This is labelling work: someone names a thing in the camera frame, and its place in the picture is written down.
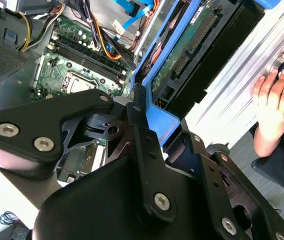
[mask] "motherboard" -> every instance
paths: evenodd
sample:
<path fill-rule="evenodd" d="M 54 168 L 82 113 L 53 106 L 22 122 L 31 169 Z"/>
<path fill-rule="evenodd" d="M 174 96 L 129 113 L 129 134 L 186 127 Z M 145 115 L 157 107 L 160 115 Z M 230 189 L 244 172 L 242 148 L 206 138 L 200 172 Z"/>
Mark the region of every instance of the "motherboard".
<path fill-rule="evenodd" d="M 43 53 L 34 83 L 34 101 L 99 89 L 127 96 L 132 70 L 121 58 L 109 59 L 95 47 L 91 31 L 65 16 L 57 19 L 49 45 Z"/>
<path fill-rule="evenodd" d="M 108 45 L 108 51 L 116 51 Z M 76 20 L 60 16 L 53 26 L 49 45 L 40 58 L 32 100 L 39 101 L 89 89 L 128 96 L 132 69 L 121 58 L 112 60 L 95 47 L 90 29 Z M 106 141 L 79 147 L 65 154 L 57 167 L 57 179 L 71 183 L 94 171 L 105 158 Z"/>

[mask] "white label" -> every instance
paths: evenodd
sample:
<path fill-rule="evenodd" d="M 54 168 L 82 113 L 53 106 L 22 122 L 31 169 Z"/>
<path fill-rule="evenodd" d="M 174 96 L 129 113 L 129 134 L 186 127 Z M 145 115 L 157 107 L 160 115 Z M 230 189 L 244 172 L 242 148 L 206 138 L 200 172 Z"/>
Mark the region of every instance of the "white label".
<path fill-rule="evenodd" d="M 114 20 L 112 26 L 115 28 L 116 32 L 122 36 L 124 34 L 124 32 L 126 31 L 123 26 L 121 25 L 121 23 L 119 23 L 118 20 Z"/>
<path fill-rule="evenodd" d="M 202 10 L 204 9 L 204 6 L 200 6 L 197 10 L 197 12 L 194 14 L 194 17 L 192 18 L 190 24 L 194 24 L 196 22 L 196 20 L 198 19 L 198 17 L 200 16 Z"/>
<path fill-rule="evenodd" d="M 39 15 L 36 15 L 35 17 L 33 17 L 34 20 L 39 20 L 45 16 L 49 15 L 48 13 L 43 13 L 43 14 L 39 14 Z"/>
<path fill-rule="evenodd" d="M 66 180 L 66 182 L 67 182 L 68 184 L 73 183 L 74 181 L 75 181 L 75 178 L 74 178 L 74 177 L 71 177 L 71 176 L 69 176 L 69 177 L 67 178 L 67 180 Z"/>

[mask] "green circuit board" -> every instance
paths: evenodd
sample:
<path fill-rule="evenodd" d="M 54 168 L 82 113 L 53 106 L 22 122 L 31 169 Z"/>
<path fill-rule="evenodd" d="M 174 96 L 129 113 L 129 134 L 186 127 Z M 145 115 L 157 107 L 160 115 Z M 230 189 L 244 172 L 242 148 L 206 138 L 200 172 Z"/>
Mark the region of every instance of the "green circuit board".
<path fill-rule="evenodd" d="M 211 26 L 213 21 L 215 20 L 216 15 L 211 13 L 212 12 L 212 4 L 213 1 L 206 0 L 196 11 L 193 19 L 191 20 L 190 24 L 185 29 L 183 35 L 176 43 L 175 47 L 171 51 L 170 55 L 166 59 L 165 63 L 153 79 L 151 83 L 152 93 L 155 93 L 160 86 L 162 85 L 163 81 L 167 80 L 170 76 L 172 69 L 178 69 L 179 71 L 185 66 L 188 59 L 182 58 L 186 49 L 196 48 L 197 44 L 200 43 L 203 36 L 201 33 L 196 37 L 194 42 L 191 42 L 191 39 L 196 34 L 197 30 L 203 23 L 203 21 L 211 14 L 208 19 L 207 24 L 203 27 L 204 30 L 207 29 L 207 26 Z"/>
<path fill-rule="evenodd" d="M 91 50 L 91 43 L 93 41 L 91 31 L 80 22 L 76 20 L 70 20 L 65 16 L 59 17 L 58 22 L 59 27 L 56 29 L 56 32 L 59 37 L 62 37 L 69 42 L 73 42 L 79 45 L 82 45 L 89 50 Z M 106 61 L 116 62 L 116 64 L 120 67 L 123 67 L 126 70 L 129 70 L 129 66 L 126 64 L 124 60 L 121 58 L 117 61 L 109 59 L 106 54 L 104 53 L 103 49 L 100 48 L 99 50 L 94 51 L 97 55 L 103 57 Z M 115 55 L 117 51 L 114 48 L 110 49 L 110 53 Z"/>
<path fill-rule="evenodd" d="M 55 96 L 62 96 L 69 94 L 63 90 L 63 84 L 67 78 L 67 74 L 75 73 L 77 79 L 82 81 L 88 80 L 97 88 L 111 97 L 121 96 L 123 88 L 117 85 L 114 81 L 103 77 L 102 75 L 84 68 L 80 64 L 62 57 L 53 51 L 47 50 L 42 56 L 42 67 L 37 79 L 35 87 L 34 100 L 48 99 Z"/>

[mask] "yellow wire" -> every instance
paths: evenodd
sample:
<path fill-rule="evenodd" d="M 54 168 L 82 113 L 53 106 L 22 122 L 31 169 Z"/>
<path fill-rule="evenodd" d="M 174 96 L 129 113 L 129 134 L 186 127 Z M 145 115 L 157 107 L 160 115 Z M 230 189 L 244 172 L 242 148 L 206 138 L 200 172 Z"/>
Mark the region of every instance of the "yellow wire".
<path fill-rule="evenodd" d="M 27 17 L 22 12 L 19 12 L 18 14 L 20 14 L 21 17 L 24 18 L 24 20 L 26 22 L 26 27 L 27 27 L 26 40 L 25 40 L 23 48 L 21 49 L 21 52 L 23 52 L 23 50 L 25 50 L 29 46 L 29 43 L 30 43 L 30 40 L 31 40 L 31 26 L 29 24 Z"/>

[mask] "blue plastic bracket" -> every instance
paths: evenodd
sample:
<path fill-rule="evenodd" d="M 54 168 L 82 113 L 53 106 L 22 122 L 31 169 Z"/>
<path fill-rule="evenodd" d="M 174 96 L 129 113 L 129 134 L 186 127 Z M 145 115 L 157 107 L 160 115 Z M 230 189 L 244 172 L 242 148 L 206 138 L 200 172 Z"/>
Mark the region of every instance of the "blue plastic bracket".
<path fill-rule="evenodd" d="M 151 43 L 150 47 L 146 51 L 142 61 L 134 71 L 131 80 L 131 89 L 133 89 L 134 84 L 136 82 L 136 74 L 142 67 L 143 63 L 147 60 L 147 56 L 153 49 L 153 46 L 156 44 L 157 39 L 159 38 L 161 32 L 164 30 L 167 22 L 170 19 L 170 16 L 173 14 L 174 9 L 176 8 L 179 0 L 176 0 L 167 14 L 162 27 L 157 32 L 153 42 Z M 159 55 L 157 61 L 151 68 L 150 72 L 143 80 L 142 85 L 146 88 L 146 117 L 148 121 L 149 128 L 156 132 L 160 146 L 163 146 L 164 143 L 168 140 L 171 134 L 177 129 L 180 124 L 180 119 L 173 114 L 165 111 L 164 109 L 156 106 L 152 102 L 152 88 L 151 82 L 162 67 L 163 63 L 166 61 L 167 57 L 169 56 L 170 52 L 172 51 L 173 47 L 179 40 L 180 36 L 190 23 L 192 17 L 194 16 L 201 0 L 193 0 L 189 7 L 187 8 L 186 12 L 184 13 L 183 17 L 181 18 L 180 22 L 178 23 L 177 27 L 175 28 L 172 36 L 170 37 L 169 41 L 165 45 L 164 49 L 162 50 L 161 54 Z"/>
<path fill-rule="evenodd" d="M 281 2 L 281 0 L 255 0 L 258 4 L 260 4 L 265 9 L 273 9 L 276 5 Z"/>

